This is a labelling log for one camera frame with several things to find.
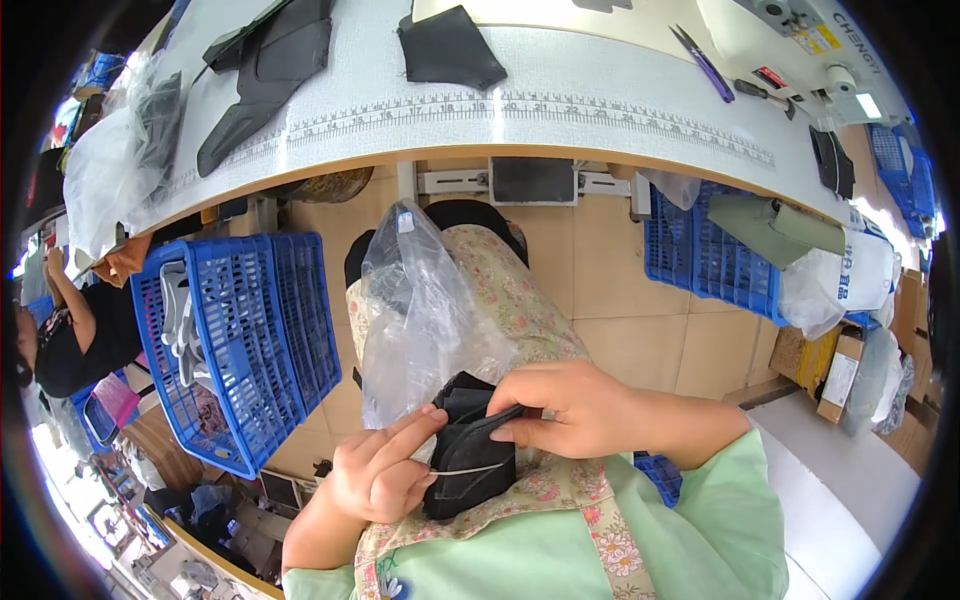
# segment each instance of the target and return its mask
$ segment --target sleeve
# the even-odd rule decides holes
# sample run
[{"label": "sleeve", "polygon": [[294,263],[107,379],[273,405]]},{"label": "sleeve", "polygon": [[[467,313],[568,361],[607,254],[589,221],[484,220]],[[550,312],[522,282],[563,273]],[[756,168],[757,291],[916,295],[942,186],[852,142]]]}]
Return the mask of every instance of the sleeve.
[{"label": "sleeve", "polygon": [[767,459],[752,429],[708,460],[683,471],[674,509],[689,521],[750,589],[786,593],[783,508],[767,483]]},{"label": "sleeve", "polygon": [[355,598],[353,566],[345,564],[330,571],[292,568],[283,575],[283,597],[287,600],[349,600]]}]

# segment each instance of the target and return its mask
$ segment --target tiled floor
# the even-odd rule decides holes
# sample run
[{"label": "tiled floor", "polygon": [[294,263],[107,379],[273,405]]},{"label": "tiled floor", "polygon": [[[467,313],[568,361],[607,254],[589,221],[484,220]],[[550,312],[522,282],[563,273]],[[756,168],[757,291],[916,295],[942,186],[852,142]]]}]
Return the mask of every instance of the tiled floor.
[{"label": "tiled floor", "polygon": [[[480,160],[438,160],[420,169],[482,168]],[[313,464],[360,428],[360,391],[350,337],[344,258],[353,240],[376,228],[396,200],[396,169],[378,167],[364,191],[345,204],[292,205],[291,228],[324,241],[326,282],[344,380],[280,447],[268,467],[312,478]],[[573,320],[593,361],[638,388],[720,399],[776,378],[767,369],[777,328],[718,300],[702,300],[650,281],[643,273],[643,226],[626,199],[586,196],[574,208],[501,208],[520,225],[538,286]]]}]

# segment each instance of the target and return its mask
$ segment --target floral fabric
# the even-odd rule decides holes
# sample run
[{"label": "floral fabric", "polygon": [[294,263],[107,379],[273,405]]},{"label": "floral fabric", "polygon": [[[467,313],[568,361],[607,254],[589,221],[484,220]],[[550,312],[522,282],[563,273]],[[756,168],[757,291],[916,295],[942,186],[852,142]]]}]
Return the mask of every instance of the floral fabric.
[{"label": "floral fabric", "polygon": [[[530,271],[499,237],[476,225],[448,228],[441,237],[470,285],[477,307],[516,344],[518,353],[511,368],[549,360],[589,359],[570,322],[534,285]],[[369,320],[361,289],[359,281],[347,289],[347,306],[353,344],[362,363]],[[389,569],[389,556],[399,547],[430,540],[466,540],[494,520],[556,510],[578,510],[583,515],[614,600],[656,598],[646,566],[613,500],[602,461],[571,460],[532,448],[519,449],[516,459],[515,484],[450,520],[434,521],[416,512],[397,523],[368,527],[354,558],[358,598],[406,595],[404,584]]]}]

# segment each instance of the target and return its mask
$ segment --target purple scissors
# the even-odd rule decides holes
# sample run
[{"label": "purple scissors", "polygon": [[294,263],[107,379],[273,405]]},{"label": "purple scissors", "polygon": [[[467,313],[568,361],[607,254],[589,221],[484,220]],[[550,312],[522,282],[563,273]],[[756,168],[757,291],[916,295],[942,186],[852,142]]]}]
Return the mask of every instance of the purple scissors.
[{"label": "purple scissors", "polygon": [[720,97],[723,98],[723,101],[726,103],[733,102],[733,92],[730,90],[730,87],[727,86],[727,82],[724,81],[723,76],[720,75],[720,72],[717,71],[716,67],[713,66],[713,63],[710,62],[710,59],[707,58],[707,55],[704,54],[704,51],[700,49],[700,46],[697,45],[697,42],[693,41],[693,38],[690,37],[685,31],[684,28],[680,25],[677,25],[677,29],[670,28],[670,31],[673,32],[673,35],[677,37],[681,44],[684,45],[686,51],[690,53],[690,56],[697,61],[697,64],[700,65],[700,68],[707,73],[707,77],[710,78],[710,81],[713,83],[713,87],[717,88],[717,91],[720,92]]}]

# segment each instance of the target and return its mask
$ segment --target person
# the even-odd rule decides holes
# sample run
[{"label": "person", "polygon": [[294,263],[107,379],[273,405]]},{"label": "person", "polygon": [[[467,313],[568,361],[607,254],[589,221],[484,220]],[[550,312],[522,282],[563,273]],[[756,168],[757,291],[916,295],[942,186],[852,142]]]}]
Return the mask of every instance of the person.
[{"label": "person", "polygon": [[[432,521],[419,505],[438,475],[411,456],[446,425],[446,411],[427,404],[384,429],[355,433],[336,447],[333,470],[287,532],[285,596],[782,598],[782,508],[744,414],[714,400],[635,390],[592,365],[533,284],[522,235],[492,206],[453,202],[460,206],[425,212],[477,307],[519,348],[487,407],[487,416],[527,407],[490,434],[516,444],[518,481]],[[368,231],[357,240],[345,265],[361,358],[358,262],[371,238]],[[682,470],[674,509],[625,455],[635,450]]]},{"label": "person", "polygon": [[63,272],[59,248],[44,256],[43,275],[53,314],[37,329],[29,310],[16,309],[21,387],[35,378],[46,395],[70,397],[143,351],[129,282],[116,288],[101,281],[78,290]]}]

